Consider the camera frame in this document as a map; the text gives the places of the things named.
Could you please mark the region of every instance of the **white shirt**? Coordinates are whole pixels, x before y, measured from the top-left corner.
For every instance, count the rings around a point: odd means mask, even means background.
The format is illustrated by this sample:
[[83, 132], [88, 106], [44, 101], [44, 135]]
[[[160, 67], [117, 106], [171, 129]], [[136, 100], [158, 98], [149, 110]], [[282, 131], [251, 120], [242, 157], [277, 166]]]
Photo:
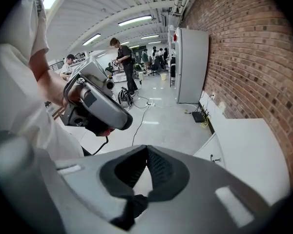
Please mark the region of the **white shirt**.
[[155, 52], [155, 55], [153, 56], [153, 53], [152, 53], [152, 64], [154, 64], [154, 61], [155, 61], [155, 59], [156, 59], [156, 57], [158, 56], [158, 53], [157, 52]]
[[47, 114], [28, 67], [30, 57], [41, 49], [49, 49], [44, 7], [38, 17], [35, 0], [20, 0], [0, 31], [0, 130], [47, 150], [53, 160], [83, 157], [77, 139]]
[[72, 73], [73, 72], [73, 69], [67, 64], [67, 63], [64, 63], [62, 69], [61, 69], [61, 74], [63, 73]]

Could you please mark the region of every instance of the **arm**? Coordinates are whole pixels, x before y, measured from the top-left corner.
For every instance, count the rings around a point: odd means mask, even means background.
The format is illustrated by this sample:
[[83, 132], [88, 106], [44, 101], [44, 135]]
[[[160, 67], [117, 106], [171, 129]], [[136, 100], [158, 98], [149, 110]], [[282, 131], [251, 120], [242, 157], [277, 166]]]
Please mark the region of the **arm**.
[[129, 58], [130, 57], [130, 55], [129, 56], [124, 56], [124, 57], [122, 57], [122, 58], [119, 58], [118, 59], [118, 62], [122, 62], [123, 60], [126, 60], [127, 58]]
[[[66, 82], [56, 73], [49, 69], [49, 65], [45, 58], [45, 50], [41, 49], [36, 52], [29, 60], [29, 67], [34, 73], [36, 81], [42, 95], [48, 100], [59, 106], [65, 107], [67, 105], [63, 96], [63, 90]], [[78, 101], [79, 87], [75, 86], [70, 91], [71, 100]]]
[[60, 77], [66, 79], [66, 78], [70, 78], [70, 75], [66, 75], [66, 74], [60, 73]]

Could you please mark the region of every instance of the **red brick wall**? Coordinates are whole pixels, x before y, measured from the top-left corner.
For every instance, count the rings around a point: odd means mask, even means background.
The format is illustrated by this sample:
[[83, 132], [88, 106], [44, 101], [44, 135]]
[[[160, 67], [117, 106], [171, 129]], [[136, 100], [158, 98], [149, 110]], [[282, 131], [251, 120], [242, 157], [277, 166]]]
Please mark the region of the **red brick wall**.
[[283, 13], [272, 0], [195, 0], [181, 26], [209, 32], [204, 90], [225, 117], [267, 122], [293, 185], [293, 31]]

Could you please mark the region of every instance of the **hand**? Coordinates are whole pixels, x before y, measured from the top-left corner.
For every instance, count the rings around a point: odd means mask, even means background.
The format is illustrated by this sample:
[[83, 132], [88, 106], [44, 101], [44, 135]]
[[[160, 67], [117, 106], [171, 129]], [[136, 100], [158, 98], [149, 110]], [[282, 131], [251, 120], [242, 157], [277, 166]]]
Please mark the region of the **hand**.
[[[79, 102], [80, 92], [83, 89], [83, 87], [84, 86], [81, 84], [73, 86], [72, 89], [68, 92], [68, 98], [73, 102]], [[63, 107], [66, 108], [66, 106], [67, 101], [63, 97]]]
[[105, 130], [100, 136], [105, 137], [105, 136], [109, 136], [111, 134], [111, 132], [113, 132], [115, 129], [114, 128], [109, 128], [107, 130]]

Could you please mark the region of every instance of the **power cord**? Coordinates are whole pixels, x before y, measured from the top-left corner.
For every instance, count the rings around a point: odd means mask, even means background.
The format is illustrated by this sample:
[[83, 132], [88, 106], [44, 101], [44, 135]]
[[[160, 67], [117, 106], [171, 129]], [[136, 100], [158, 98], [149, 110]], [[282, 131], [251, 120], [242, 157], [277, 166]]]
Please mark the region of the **power cord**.
[[147, 110], [148, 110], [149, 108], [150, 108], [150, 106], [148, 106], [148, 108], [147, 108], [147, 109], [144, 111], [144, 113], [143, 113], [143, 115], [142, 115], [142, 120], [141, 120], [141, 123], [140, 123], [139, 127], [137, 128], [137, 131], [136, 131], [135, 135], [133, 136], [133, 139], [132, 139], [132, 144], [131, 144], [131, 146], [133, 146], [133, 142], [135, 141], [136, 134], [137, 134], [137, 132], [138, 132], [139, 128], [141, 127], [141, 125], [142, 125], [142, 122], [143, 122], [143, 118], [144, 118], [144, 116], [145, 116], [145, 114], [146, 114], [146, 112], [147, 112]]
[[[148, 104], [148, 101], [149, 101], [149, 99], [148, 98], [145, 98], [145, 97], [143, 97], [143, 96], [139, 96], [139, 91], [137, 92], [137, 97], [141, 97], [141, 98], [143, 98], [143, 99], [146, 99], [147, 100], [147, 104]], [[134, 101], [132, 101], [132, 103], [133, 103], [133, 105], [136, 107], [136, 108], [139, 108], [139, 109], [143, 109], [143, 108], [146, 108], [146, 107], [148, 107], [148, 106], [145, 106], [145, 107], [138, 107], [135, 103], [134, 103]]]
[[105, 136], [105, 138], [106, 138], [106, 142], [103, 143], [102, 146], [100, 146], [100, 148], [93, 155], [97, 154], [99, 150], [101, 150], [106, 144], [108, 144], [108, 137]]

